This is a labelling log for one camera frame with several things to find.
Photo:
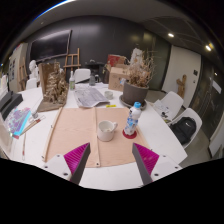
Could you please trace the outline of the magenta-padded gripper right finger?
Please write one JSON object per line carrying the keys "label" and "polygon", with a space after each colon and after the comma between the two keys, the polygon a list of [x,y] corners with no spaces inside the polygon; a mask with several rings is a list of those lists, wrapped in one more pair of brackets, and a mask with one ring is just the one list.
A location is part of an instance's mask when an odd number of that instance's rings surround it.
{"label": "magenta-padded gripper right finger", "polygon": [[132,153],[144,185],[181,170],[168,155],[158,155],[137,143],[133,144]]}

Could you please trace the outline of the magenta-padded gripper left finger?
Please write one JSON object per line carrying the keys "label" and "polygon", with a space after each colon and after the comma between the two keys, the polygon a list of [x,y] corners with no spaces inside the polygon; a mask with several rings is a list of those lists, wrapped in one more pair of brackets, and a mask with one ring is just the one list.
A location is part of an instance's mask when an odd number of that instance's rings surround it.
{"label": "magenta-padded gripper left finger", "polygon": [[90,144],[85,143],[65,155],[56,154],[42,169],[78,185],[89,155]]}

